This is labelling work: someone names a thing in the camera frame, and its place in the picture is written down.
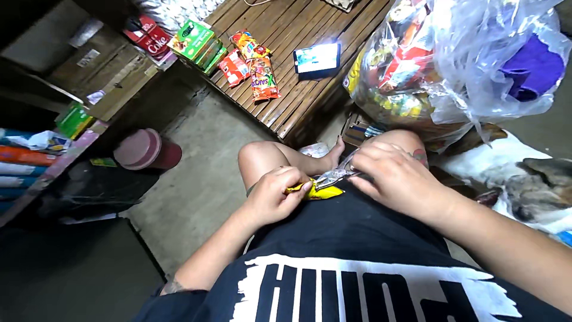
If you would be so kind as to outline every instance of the shelf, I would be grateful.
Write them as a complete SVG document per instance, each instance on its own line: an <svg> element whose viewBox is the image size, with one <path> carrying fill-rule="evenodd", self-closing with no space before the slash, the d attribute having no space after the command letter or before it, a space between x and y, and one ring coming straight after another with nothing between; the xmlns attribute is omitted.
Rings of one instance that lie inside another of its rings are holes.
<svg viewBox="0 0 572 322"><path fill-rule="evenodd" d="M79 139L72 142L67 152L58 157L46 171L36 179L22 196L20 196L12 207L0 215L0 227L14 219L22 210L32 203L44 189L46 189L57 177L59 177L89 146L91 146L97 138L105 132L108 124L96 120Z"/></svg>

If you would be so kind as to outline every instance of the leg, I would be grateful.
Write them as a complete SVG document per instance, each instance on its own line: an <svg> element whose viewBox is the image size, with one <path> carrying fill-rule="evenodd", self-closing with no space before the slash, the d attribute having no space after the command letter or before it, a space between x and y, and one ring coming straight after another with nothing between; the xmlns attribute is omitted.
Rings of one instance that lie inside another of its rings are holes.
<svg viewBox="0 0 572 322"><path fill-rule="evenodd" d="M297 167L309 176L322 174L337 166L344 151L344 142L336 145L322 158L312 158L277 142L252 142L239 151L239 169L244 187L249 189L264 174L280 166Z"/></svg>
<svg viewBox="0 0 572 322"><path fill-rule="evenodd" d="M415 159L419 160L424 166L429 168L425 146L417 134L411 131L404 129L394 129L392 131L387 131L365 141L361 146L364 147L368 144L371 144L371 142L383 142L399 146L404 149L405 152L408 152Z"/></svg>

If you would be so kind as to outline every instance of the black t-shirt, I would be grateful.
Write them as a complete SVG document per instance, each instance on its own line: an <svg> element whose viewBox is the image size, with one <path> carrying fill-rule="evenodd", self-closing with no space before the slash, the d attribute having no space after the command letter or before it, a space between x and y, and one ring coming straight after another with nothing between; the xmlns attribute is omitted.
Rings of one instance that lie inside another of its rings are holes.
<svg viewBox="0 0 572 322"><path fill-rule="evenodd" d="M135 321L572 321L452 259L426 225L340 187L259 231L210 292L158 290Z"/></svg>

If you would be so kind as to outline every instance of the cat ear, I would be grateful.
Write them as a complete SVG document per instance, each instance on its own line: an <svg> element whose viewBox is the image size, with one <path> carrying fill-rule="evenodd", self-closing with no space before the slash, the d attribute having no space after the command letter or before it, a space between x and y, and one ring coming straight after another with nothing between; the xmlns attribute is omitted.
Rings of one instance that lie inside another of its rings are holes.
<svg viewBox="0 0 572 322"><path fill-rule="evenodd" d="M572 160L526 158L522 164L544 175L552 186L572 187Z"/></svg>

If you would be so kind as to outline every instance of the pink lid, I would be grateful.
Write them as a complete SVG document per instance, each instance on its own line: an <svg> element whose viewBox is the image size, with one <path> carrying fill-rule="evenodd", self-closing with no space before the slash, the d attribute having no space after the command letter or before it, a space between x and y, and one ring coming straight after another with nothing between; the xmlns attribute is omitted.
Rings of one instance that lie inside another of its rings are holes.
<svg viewBox="0 0 572 322"><path fill-rule="evenodd" d="M140 170L157 159L161 151L161 137L152 128L139 129L121 142L113 151L119 164L128 170Z"/></svg>

